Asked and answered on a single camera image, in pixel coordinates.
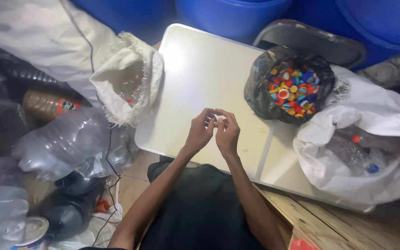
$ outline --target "person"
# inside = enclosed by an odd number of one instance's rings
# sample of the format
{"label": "person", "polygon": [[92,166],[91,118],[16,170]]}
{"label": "person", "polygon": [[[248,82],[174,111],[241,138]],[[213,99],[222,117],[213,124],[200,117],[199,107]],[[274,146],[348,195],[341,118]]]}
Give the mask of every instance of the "person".
{"label": "person", "polygon": [[[214,127],[231,176],[208,164],[186,168],[213,137]],[[141,241],[140,250],[286,250],[276,218],[242,166],[239,133],[234,114],[221,109],[204,109],[192,119],[175,159],[160,157],[149,166],[151,185],[126,213],[108,248],[134,250]]]}

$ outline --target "black bag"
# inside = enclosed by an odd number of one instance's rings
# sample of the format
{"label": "black bag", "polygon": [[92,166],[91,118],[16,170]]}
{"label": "black bag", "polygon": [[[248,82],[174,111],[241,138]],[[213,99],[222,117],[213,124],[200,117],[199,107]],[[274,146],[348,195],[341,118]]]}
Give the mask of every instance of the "black bag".
{"label": "black bag", "polygon": [[251,73],[244,89],[244,98],[253,111],[262,119],[277,119],[285,123],[301,125],[307,122],[314,114],[304,114],[303,117],[290,115],[270,96],[264,81],[270,78],[270,71],[282,62],[292,63],[293,68],[299,69],[307,65],[319,77],[319,90],[316,93],[317,100],[313,107],[319,112],[325,103],[325,99],[334,87],[334,73],[320,56],[310,53],[299,53],[286,46],[276,46],[261,54],[253,63]]}

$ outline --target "blue barrel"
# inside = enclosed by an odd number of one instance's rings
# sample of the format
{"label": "blue barrel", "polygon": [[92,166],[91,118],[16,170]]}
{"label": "blue barrel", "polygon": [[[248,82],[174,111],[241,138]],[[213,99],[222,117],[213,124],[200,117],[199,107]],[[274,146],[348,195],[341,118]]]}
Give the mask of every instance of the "blue barrel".
{"label": "blue barrel", "polygon": [[115,33],[131,32],[150,45],[161,41],[165,29],[177,22],[173,0],[71,1]]}
{"label": "blue barrel", "polygon": [[292,0],[175,0],[182,23],[252,44],[257,34],[279,19]]}
{"label": "blue barrel", "polygon": [[400,53],[400,0],[295,0],[284,18],[361,41],[362,69]]}

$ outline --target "black electrical cable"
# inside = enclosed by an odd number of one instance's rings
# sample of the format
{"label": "black electrical cable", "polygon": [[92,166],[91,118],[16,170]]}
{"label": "black electrical cable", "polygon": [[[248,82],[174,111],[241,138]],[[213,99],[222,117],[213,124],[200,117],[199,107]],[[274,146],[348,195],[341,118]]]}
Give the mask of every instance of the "black electrical cable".
{"label": "black electrical cable", "polygon": [[[65,13],[67,14],[67,16],[69,17],[70,22],[74,25],[75,29],[78,31],[78,33],[80,34],[80,36],[87,42],[87,44],[90,47],[90,63],[91,63],[91,69],[92,69],[92,73],[95,72],[94,67],[93,67],[93,46],[92,43],[90,43],[89,39],[87,39],[87,37],[83,34],[83,32],[81,31],[80,27],[78,27],[78,25],[76,24],[75,20],[73,19],[72,14],[70,13],[70,11],[64,6],[63,0],[59,0],[59,3],[61,4],[61,6],[63,7]],[[103,103],[100,98],[98,97],[97,94],[97,99],[100,103]],[[111,193],[111,188],[116,186],[117,183],[119,182],[119,180],[121,179],[121,176],[117,173],[117,171],[115,170],[115,168],[112,166],[112,164],[109,162],[108,156],[109,156],[109,152],[111,150],[111,142],[112,142],[112,128],[113,126],[111,126],[111,128],[109,129],[109,146],[108,146],[108,150],[106,153],[106,162],[108,162],[109,166],[112,168],[112,170],[114,171],[115,175],[118,177],[118,180],[115,182],[114,185],[109,186],[108,191],[109,194],[112,198],[113,201],[113,205],[115,208],[115,211],[109,216],[109,218],[106,220],[106,223],[100,228],[100,230],[97,233],[97,236],[95,237],[95,241],[92,244],[92,247],[95,245],[95,243],[98,240],[98,237],[100,236],[101,231],[103,230],[103,228],[108,224],[110,218],[118,211],[117,207],[115,206],[115,200],[114,197]]]}

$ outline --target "brown bottle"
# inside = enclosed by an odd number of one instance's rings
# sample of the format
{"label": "brown bottle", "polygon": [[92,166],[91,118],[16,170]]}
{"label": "brown bottle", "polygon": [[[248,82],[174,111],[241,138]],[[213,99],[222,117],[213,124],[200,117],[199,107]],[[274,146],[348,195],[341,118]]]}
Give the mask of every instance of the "brown bottle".
{"label": "brown bottle", "polygon": [[76,109],[80,105],[80,101],[35,90],[28,90],[23,100],[23,106],[27,112],[45,121],[52,121],[62,113]]}

